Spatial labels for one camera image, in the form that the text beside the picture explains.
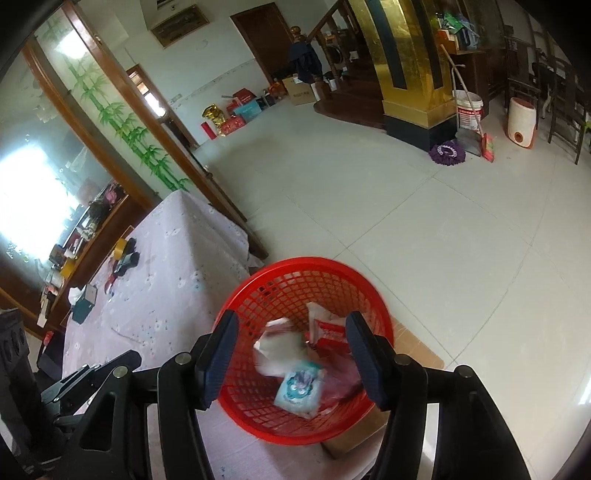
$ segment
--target gold column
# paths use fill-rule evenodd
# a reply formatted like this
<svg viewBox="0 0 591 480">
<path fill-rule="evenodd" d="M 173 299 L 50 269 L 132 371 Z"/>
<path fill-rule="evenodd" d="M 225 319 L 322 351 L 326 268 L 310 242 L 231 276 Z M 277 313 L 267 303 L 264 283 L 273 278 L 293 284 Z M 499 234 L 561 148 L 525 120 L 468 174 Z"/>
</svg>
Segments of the gold column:
<svg viewBox="0 0 591 480">
<path fill-rule="evenodd" d="M 384 45 L 368 4 L 365 0 L 349 0 L 374 61 L 384 96 L 384 113 L 423 128 L 434 127 L 455 114 L 455 104 L 449 65 L 440 52 L 439 42 L 435 37 L 438 23 L 433 0 L 415 2 L 422 2 L 430 25 L 430 32 L 425 35 L 433 35 L 435 41 L 443 81 L 440 87 L 435 87 L 433 82 L 427 46 L 413 0 L 375 1 L 379 1 L 384 9 L 394 36 L 406 89 L 394 86 Z"/>
</svg>

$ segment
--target hanging clothes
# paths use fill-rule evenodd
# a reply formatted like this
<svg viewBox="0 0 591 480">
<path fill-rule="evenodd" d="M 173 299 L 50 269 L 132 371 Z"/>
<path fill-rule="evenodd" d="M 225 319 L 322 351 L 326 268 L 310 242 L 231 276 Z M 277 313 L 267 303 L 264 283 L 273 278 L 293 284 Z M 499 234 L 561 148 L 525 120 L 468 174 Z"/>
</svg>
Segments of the hanging clothes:
<svg viewBox="0 0 591 480">
<path fill-rule="evenodd" d="M 299 41 L 290 47 L 290 62 L 304 83 L 314 83 L 314 77 L 322 77 L 322 63 L 309 43 Z"/>
</svg>

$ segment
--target tape roll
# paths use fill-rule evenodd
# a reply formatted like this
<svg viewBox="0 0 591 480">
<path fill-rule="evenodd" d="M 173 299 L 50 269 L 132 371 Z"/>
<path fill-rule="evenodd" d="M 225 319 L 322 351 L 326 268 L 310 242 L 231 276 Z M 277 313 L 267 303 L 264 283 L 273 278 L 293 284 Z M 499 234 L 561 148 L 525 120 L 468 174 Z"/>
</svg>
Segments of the tape roll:
<svg viewBox="0 0 591 480">
<path fill-rule="evenodd" d="M 127 246 L 127 240 L 125 238 L 119 238 L 117 243 L 115 244 L 115 248 L 113 249 L 113 258 L 117 261 L 121 260 L 123 257 L 123 251 Z"/>
<path fill-rule="evenodd" d="M 61 276 L 64 278 L 70 278 L 74 273 L 75 266 L 76 262 L 73 259 L 66 259 L 66 261 L 64 262 L 64 266 L 60 270 Z"/>
</svg>

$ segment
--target wooden stair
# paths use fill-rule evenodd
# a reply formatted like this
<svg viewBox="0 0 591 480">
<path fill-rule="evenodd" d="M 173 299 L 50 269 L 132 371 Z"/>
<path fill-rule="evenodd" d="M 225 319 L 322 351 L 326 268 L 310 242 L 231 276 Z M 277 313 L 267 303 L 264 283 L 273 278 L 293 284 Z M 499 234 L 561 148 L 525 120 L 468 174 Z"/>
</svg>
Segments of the wooden stair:
<svg viewBox="0 0 591 480">
<path fill-rule="evenodd" d="M 339 12 L 347 28 L 343 29 L 337 25 L 333 18 L 336 12 Z M 331 32 L 328 36 L 322 31 L 325 26 Z M 321 100 L 314 104 L 314 110 L 337 120 L 385 129 L 382 90 L 365 37 L 349 1 L 336 0 L 307 37 L 301 34 L 300 27 L 291 27 L 291 32 L 296 41 L 318 42 L 329 62 L 333 78 L 337 79 L 337 90 L 334 92 L 328 92 L 328 86 L 321 79 L 317 79 L 317 91 Z M 348 71 L 341 79 L 329 54 L 329 42 L 337 45 L 345 57 Z M 359 58 L 349 60 L 351 51 L 356 51 Z"/>
<path fill-rule="evenodd" d="M 330 99 L 323 99 L 314 104 L 314 111 L 352 124 L 384 129 L 384 107 L 382 90 L 374 65 L 371 69 L 360 60 L 351 62 L 348 74 L 343 75 L 341 88 L 332 92 Z"/>
</svg>

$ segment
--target bamboo painting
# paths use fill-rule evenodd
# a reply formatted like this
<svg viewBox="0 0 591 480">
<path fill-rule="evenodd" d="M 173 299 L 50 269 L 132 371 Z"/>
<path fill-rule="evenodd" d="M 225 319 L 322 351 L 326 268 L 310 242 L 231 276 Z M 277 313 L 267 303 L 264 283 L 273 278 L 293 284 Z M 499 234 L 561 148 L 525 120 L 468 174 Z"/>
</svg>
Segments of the bamboo painting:
<svg viewBox="0 0 591 480">
<path fill-rule="evenodd" d="M 59 43 L 73 30 L 65 27 L 60 21 L 48 20 L 47 32 L 43 40 L 57 47 Z M 150 170 L 171 192 L 175 190 L 188 191 L 191 180 L 177 178 L 171 170 L 171 158 L 162 148 L 148 144 L 146 136 L 148 129 L 123 102 L 111 102 L 105 95 L 104 87 L 110 85 L 102 69 L 87 51 L 79 60 L 71 59 L 68 55 L 58 51 L 68 71 L 76 81 L 74 90 L 81 91 L 81 99 L 90 102 L 98 112 L 101 125 L 110 126 L 119 137 L 139 158 L 141 164 Z"/>
</svg>

